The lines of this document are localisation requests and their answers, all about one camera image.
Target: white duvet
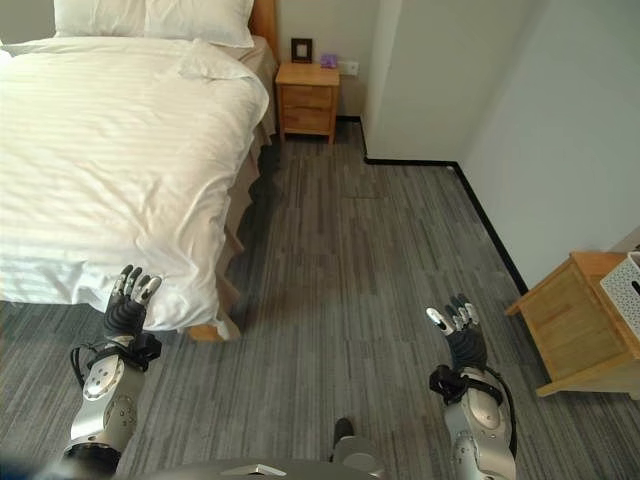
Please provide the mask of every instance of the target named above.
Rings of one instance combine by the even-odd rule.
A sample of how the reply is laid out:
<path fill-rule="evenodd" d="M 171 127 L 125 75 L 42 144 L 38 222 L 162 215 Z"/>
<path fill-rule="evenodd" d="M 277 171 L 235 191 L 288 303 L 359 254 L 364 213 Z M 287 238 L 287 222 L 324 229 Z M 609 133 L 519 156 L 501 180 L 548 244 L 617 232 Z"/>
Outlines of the white duvet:
<path fill-rule="evenodd" d="M 163 284 L 145 327 L 215 318 L 228 188 L 268 104 L 215 46 L 54 38 L 0 66 L 0 292 L 104 311 L 127 263 Z"/>

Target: nightstand drawer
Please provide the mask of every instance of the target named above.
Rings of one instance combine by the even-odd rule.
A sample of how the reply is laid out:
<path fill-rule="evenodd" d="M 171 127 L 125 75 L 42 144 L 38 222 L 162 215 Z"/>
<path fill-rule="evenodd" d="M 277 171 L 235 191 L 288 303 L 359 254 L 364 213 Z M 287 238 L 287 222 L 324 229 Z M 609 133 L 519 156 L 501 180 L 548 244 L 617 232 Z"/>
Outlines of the nightstand drawer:
<path fill-rule="evenodd" d="M 331 111 L 285 106 L 284 128 L 288 132 L 329 132 L 331 130 Z"/>
<path fill-rule="evenodd" d="M 282 88 L 285 107 L 331 108 L 331 88 L 304 85 L 285 85 Z"/>

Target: floor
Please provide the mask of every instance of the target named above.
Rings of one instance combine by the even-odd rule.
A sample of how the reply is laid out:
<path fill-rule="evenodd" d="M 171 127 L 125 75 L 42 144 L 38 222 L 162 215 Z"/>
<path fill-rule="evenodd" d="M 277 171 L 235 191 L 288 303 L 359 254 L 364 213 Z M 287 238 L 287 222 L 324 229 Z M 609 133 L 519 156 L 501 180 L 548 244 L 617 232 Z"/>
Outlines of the floor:
<path fill-rule="evenodd" d="M 368 166 L 360 127 L 336 145 L 293 137 L 261 158 L 230 276 L 246 292 L 244 337 L 196 344 L 162 333 L 123 474 L 238 456 L 326 459 L 350 417 L 391 479 L 451 478 L 440 398 L 448 362 L 425 320 L 465 292 L 482 315 L 489 361 L 515 397 L 519 479 L 640 478 L 640 402 L 622 394 L 538 398 L 544 369 L 525 327 L 503 311 L 517 290 L 455 173 Z M 87 306 L 2 304 L 0 450 L 57 458 L 80 405 L 70 347 L 94 340 Z"/>

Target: wooden nightstand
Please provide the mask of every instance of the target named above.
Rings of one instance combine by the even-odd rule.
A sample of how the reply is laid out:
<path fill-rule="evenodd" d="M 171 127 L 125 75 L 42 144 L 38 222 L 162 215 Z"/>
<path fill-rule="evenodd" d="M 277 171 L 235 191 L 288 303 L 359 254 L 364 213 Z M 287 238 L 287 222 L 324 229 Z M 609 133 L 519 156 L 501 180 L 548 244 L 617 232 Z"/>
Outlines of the wooden nightstand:
<path fill-rule="evenodd" d="M 276 77 L 280 140 L 285 133 L 328 135 L 333 143 L 340 92 L 338 70 L 315 63 L 283 63 Z"/>
<path fill-rule="evenodd" d="M 640 400 L 640 340 L 600 286 L 624 258 L 573 252 L 507 309 L 524 317 L 551 377 L 537 389 L 541 397 L 571 390 L 627 392 Z"/>

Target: black baseboard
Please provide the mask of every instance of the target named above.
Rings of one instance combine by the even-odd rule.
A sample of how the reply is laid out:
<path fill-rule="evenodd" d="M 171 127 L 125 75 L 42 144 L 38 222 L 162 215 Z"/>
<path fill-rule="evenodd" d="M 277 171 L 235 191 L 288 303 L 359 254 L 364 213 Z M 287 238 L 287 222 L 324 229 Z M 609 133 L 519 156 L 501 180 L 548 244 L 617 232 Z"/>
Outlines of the black baseboard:
<path fill-rule="evenodd" d="M 336 120 L 339 122 L 359 122 L 360 117 L 358 115 L 338 115 Z"/>
<path fill-rule="evenodd" d="M 502 240 L 500 240 L 500 237 L 498 236 L 498 232 L 496 232 L 496 229 L 493 228 L 493 225 L 491 224 L 491 221 L 487 216 L 487 212 L 485 212 L 484 208 L 482 208 L 482 204 L 480 203 L 480 200 L 478 200 L 478 197 L 473 191 L 473 188 L 471 188 L 471 184 L 469 183 L 469 180 L 467 180 L 467 177 L 465 176 L 464 171 L 462 170 L 462 167 L 460 167 L 460 164 L 458 162 L 447 162 L 442 160 L 391 160 L 391 159 L 369 158 L 367 156 L 367 143 L 364 136 L 364 130 L 362 128 L 362 122 L 360 122 L 360 131 L 362 132 L 362 145 L 364 147 L 363 160 L 368 165 L 398 165 L 398 166 L 453 168 L 453 170 L 456 172 L 456 175 L 458 176 L 458 179 L 460 180 L 460 183 L 462 183 L 462 187 L 464 188 L 464 191 L 467 193 L 469 200 L 471 200 L 471 204 L 473 205 L 473 208 L 478 214 L 478 217 L 480 217 L 480 221 L 482 222 L 482 225 L 487 230 L 487 233 L 489 234 L 489 238 L 491 239 L 491 242 L 493 242 L 493 245 L 496 247 L 496 250 L 498 250 L 498 254 L 502 259 L 504 266 L 507 268 L 507 271 L 511 275 L 513 282 L 516 284 L 516 287 L 520 292 L 520 295 L 524 295 L 529 291 L 527 284 L 523 280 L 522 275 L 520 275 L 520 272 L 518 271 L 515 263 L 513 263 L 513 259 L 509 255 L 509 252 L 507 252 L 507 249 L 504 246 L 504 243 L 502 243 Z"/>

